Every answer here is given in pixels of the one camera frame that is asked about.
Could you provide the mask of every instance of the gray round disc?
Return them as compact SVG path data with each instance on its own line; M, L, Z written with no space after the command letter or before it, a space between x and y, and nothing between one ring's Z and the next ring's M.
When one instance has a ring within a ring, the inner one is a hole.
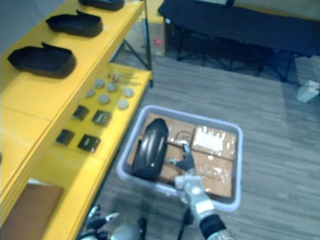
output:
M113 93L113 92L115 92L115 91L118 90L118 86L117 86L117 84L116 84L115 82L109 82L109 83L106 85L106 89L107 89L109 92Z
M119 109L126 109L129 106L129 103L126 99L119 99L116 105Z
M89 91L86 93L86 98L92 98L96 94L96 91L93 88L90 88Z
M96 89L102 89L105 85L105 81L102 78L97 78L94 82L94 87Z
M124 87L123 88L123 95L126 98L131 98L135 94L135 91L131 87Z
M100 96L98 96L97 100L100 104L107 104L108 102L110 102L110 97L107 94L101 94Z

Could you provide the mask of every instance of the shelf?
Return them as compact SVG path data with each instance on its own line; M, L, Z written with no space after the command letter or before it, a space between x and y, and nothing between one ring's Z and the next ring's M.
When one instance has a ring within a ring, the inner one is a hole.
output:
M10 151L20 151L23 146L20 154L9 153L4 148L6 146L1 146L1 225L26 186L31 171L144 10L144 2L130 1L118 11L108 11L69 0L50 16L74 15L76 10L100 16L102 32L93 38L68 35L50 30L42 21L1 56L1 109L17 113L15 121L10 121L7 116L2 118L1 138L3 143L12 143ZM7 61L12 51L26 46L41 46L41 42L72 50L76 67L68 77L36 76L15 69ZM41 124L29 127L28 119ZM27 134L32 134L32 139L24 144L21 138Z
M84 120L71 118L65 126L65 129L75 134L69 145L54 144L32 174L33 178L64 188L43 235L44 240L72 240L76 237L151 76L150 71L110 63L97 77L107 83L107 73L130 73L131 81L139 85L118 83L118 91L115 93L107 92L105 87L95 89L94 97L85 98L80 103L89 110ZM132 88L134 96L126 98L129 107L120 110L116 107L116 102L119 98L124 98L124 86ZM108 94L111 102L106 105L99 104L97 98L100 94ZM111 113L112 117L107 126L96 125L91 121L97 110ZM100 138L95 153L77 147L84 134Z

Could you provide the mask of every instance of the black plastic tray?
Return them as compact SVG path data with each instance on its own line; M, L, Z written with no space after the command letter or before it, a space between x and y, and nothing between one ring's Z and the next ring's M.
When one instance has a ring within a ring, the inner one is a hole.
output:
M84 37L94 37L101 33L103 24L99 16L76 11L77 15L61 14L46 20L49 27L57 32Z
M79 2L83 5L111 11L117 11L125 5L125 0L79 0Z
M26 46L13 51L9 62L22 71L51 78L65 78L76 66L76 58L69 49L41 43L43 48Z

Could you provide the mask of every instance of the gray plastic bin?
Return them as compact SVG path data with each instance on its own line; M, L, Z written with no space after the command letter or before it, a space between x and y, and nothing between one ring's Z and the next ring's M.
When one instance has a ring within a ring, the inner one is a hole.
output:
M154 191L162 192L166 195L181 197L183 196L183 191L175 189L172 185L168 185L162 182L157 181L148 181L137 176L130 174L127 164L127 157L129 156L133 144L135 143L136 138L139 136L142 127L147 119L148 114L158 114L162 116L166 116L172 119L177 119L183 122L195 124L195 125L204 125L207 127L212 127L216 129L221 129L224 131L228 131L236 134L237 142L236 142L236 158L233 161L232 167L232 196L231 197L219 197L217 196L212 200L215 208L222 211L233 211L238 208L241 201L241 172L242 172L242 146L243 146L243 133L240 127L237 125L221 121L213 118L208 118L204 116L199 116L191 113L186 113L182 111L176 111L165 107L160 107L156 105L148 105L145 106L136 121L136 124L130 134L127 145L124 148L122 155L120 156L120 160L117 164L117 174L118 176L125 180L130 181L131 183L138 184L141 186L145 186Z

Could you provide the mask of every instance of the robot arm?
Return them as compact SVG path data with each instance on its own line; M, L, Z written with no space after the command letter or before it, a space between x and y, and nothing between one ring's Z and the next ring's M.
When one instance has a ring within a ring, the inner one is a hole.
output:
M184 190L191 214L206 240L234 240L220 217L215 213L215 206L207 195L202 178L196 175L194 159L188 145L183 145L183 161L171 161L185 170L185 175L175 178L175 187Z

